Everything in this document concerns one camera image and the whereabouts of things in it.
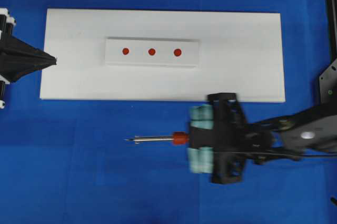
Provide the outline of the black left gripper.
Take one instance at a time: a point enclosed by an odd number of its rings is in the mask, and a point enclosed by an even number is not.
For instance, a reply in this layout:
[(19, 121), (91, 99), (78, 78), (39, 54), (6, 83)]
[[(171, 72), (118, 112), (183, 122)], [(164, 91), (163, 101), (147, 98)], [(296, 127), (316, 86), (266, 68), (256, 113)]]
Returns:
[(44, 51), (10, 35), (16, 20), (8, 9), (1, 8), (1, 109), (5, 107), (4, 92), (9, 82), (56, 65), (57, 59)]

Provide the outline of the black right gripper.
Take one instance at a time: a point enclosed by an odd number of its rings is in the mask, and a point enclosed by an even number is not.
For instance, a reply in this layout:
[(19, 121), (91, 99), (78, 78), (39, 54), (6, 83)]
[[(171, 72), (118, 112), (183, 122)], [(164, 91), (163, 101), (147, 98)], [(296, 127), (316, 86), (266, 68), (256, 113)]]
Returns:
[(240, 182), (248, 159), (257, 164), (265, 161), (265, 156), (254, 152), (271, 148), (273, 134), (249, 126), (235, 93), (209, 94), (207, 100), (210, 105), (190, 108), (190, 126), (213, 129), (213, 148), (188, 148), (190, 171), (212, 173), (212, 183)]

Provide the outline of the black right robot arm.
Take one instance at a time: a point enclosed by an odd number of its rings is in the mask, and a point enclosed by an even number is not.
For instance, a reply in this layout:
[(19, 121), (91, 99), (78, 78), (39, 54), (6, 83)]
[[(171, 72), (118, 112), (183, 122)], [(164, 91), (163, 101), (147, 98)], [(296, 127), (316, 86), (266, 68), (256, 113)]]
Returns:
[(190, 110), (187, 156), (190, 171), (209, 173), (218, 184), (240, 182), (247, 160), (300, 161), (307, 150), (336, 157), (336, 103), (249, 123), (235, 93), (207, 96)]

